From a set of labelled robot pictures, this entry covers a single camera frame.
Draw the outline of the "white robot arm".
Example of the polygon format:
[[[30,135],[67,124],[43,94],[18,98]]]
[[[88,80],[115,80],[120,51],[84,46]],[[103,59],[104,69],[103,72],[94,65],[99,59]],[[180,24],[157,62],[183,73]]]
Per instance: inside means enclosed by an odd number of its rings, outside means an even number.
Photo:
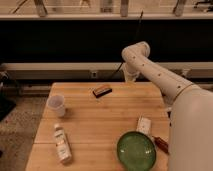
[[[213,92],[152,62],[150,46],[125,47],[125,80],[141,73],[173,101],[168,171],[213,171]]]

